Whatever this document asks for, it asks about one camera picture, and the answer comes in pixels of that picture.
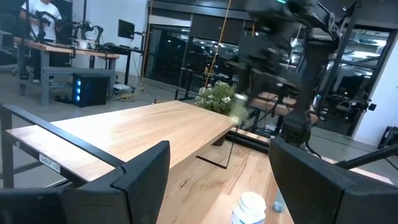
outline concrete floor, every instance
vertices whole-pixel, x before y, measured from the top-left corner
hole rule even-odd
[[[149,105],[155,100],[155,98],[157,101],[170,101],[174,99],[174,92],[170,91],[173,90],[170,86],[152,80],[147,80],[146,83],[145,92],[137,95],[133,102],[110,101],[103,106],[79,108],[75,105],[67,105],[52,101],[50,102],[50,106],[42,107],[39,104],[39,89],[29,89],[27,96],[19,96],[17,78],[10,76],[8,73],[0,73],[0,103],[17,105],[24,110],[46,119],[47,121],[58,121],[62,119]],[[134,85],[134,77],[130,78],[129,84]],[[53,95],[57,94],[57,92],[58,94],[62,93],[62,91],[55,91]],[[29,124],[18,118],[13,118],[13,125],[14,127],[21,127]],[[362,156],[377,150],[373,146],[354,142],[345,136],[317,127],[312,130],[310,145],[322,156],[329,157],[330,159],[337,161]],[[396,156],[390,159],[398,165],[398,158]],[[15,167],[20,167],[31,162],[35,162],[33,158],[21,150],[14,148]],[[396,171],[386,161],[369,164],[364,166],[363,169],[388,177],[393,181],[393,183],[398,184],[398,171]],[[56,174],[49,168],[39,166],[35,169],[16,174],[15,186],[17,188],[45,187],[61,179],[63,178],[60,175]]]

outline person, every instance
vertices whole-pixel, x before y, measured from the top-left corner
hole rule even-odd
[[[62,19],[61,14],[56,6],[54,6],[51,3],[52,0],[29,0],[29,10],[28,12],[30,13],[29,16],[29,23],[32,28],[32,32],[30,32],[30,37],[32,39],[35,39],[35,36],[38,36],[39,34],[39,21],[36,18],[33,18],[31,15],[35,15],[37,11],[39,12],[48,12],[49,14],[53,15],[57,19]],[[26,2],[22,5],[21,7],[21,12],[19,14],[19,17],[23,20],[26,21],[27,15],[26,15]],[[50,18],[49,16],[44,15],[46,19],[50,21],[50,24],[43,24],[44,26],[44,41],[46,42],[55,42],[57,39],[56,31],[55,30],[60,30],[60,27],[56,27],[55,21]],[[32,62],[33,62],[33,69],[34,69],[34,75],[33,75],[33,82],[38,83],[40,81],[41,77],[41,54],[40,50],[37,49],[32,49],[30,51],[30,56],[32,57]],[[55,54],[50,53],[50,66],[54,66],[56,64],[55,61]]]

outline label sticker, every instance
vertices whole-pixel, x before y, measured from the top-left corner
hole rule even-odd
[[[55,172],[58,172],[59,174],[61,173],[61,167],[49,158],[39,154],[39,161],[54,170]]]

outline metal frame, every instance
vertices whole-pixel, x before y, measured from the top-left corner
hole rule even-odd
[[[108,154],[105,151],[102,151],[101,149],[98,149],[97,147],[91,145],[90,143],[85,142],[84,140],[73,136],[72,134],[56,127],[55,125],[48,123],[47,121],[43,120],[42,118],[39,118],[29,112],[26,112],[16,106],[12,105],[0,105],[0,121],[1,121],[1,153],[2,153],[2,179],[3,179],[3,188],[5,189],[12,189],[14,188],[14,174],[20,172],[21,170],[26,171],[29,169],[33,169],[36,167],[36,165],[41,165],[35,163],[33,164],[28,164],[23,167],[19,167],[17,169],[14,169],[14,153],[13,153],[13,146],[18,147],[20,150],[26,152],[28,155],[32,156],[34,159],[37,161],[40,161],[40,155],[41,152],[37,151],[34,149],[32,146],[28,145],[26,142],[22,141],[21,139],[16,138],[13,136],[11,133],[9,133],[7,130],[12,129],[12,116],[15,115],[24,121],[29,122],[30,124],[37,125],[46,131],[56,135],[57,137],[62,138],[63,140],[75,145],[76,147],[84,150],[85,152],[91,154],[92,156],[95,156],[96,158],[108,163],[109,165],[113,167],[119,167],[122,164],[124,164],[124,161],[118,159],[117,157],[114,157],[110,154]],[[236,131],[230,131],[226,134],[226,139],[233,142],[233,143],[238,143],[242,146],[249,147],[251,149],[263,152],[263,153],[268,153],[268,143],[260,141],[258,139],[250,138],[248,136],[245,136],[243,134],[239,134]],[[220,164],[217,164],[213,161],[210,161],[205,158],[200,158],[203,159],[206,162],[209,162],[210,164],[213,164],[215,166],[218,166],[220,168],[226,169],[229,164],[229,160],[232,154],[232,149],[233,145],[231,147],[231,150],[229,152],[228,156],[228,161],[227,165],[223,166]],[[65,184],[70,184],[71,182],[74,186],[81,186],[87,183],[87,180],[84,178],[80,177],[76,173],[72,172],[71,170],[67,169],[63,164],[58,164],[60,166],[60,172],[59,174],[62,175],[66,180],[61,180],[60,182],[56,182],[53,185],[49,185],[48,187],[54,187],[54,186],[61,186]]]
[[[98,75],[103,75],[110,77],[109,79],[109,87],[108,94],[111,96],[113,94],[113,85],[116,81],[116,59],[109,58],[109,67],[110,69],[92,69],[92,68],[68,68],[68,67],[50,67],[50,52],[48,51],[40,51],[41,56],[41,97],[40,102],[42,106],[48,106],[50,103],[50,89],[52,88],[50,85],[50,76],[63,76],[63,75],[73,75],[74,73],[95,73]],[[20,76],[20,71],[18,69],[18,77],[19,77],[19,93],[21,96],[26,95],[26,88],[28,85],[34,85],[29,80],[23,80]]]

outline white bottle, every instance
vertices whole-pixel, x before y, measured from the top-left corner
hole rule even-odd
[[[257,193],[245,192],[232,214],[232,224],[263,224],[266,201]]]

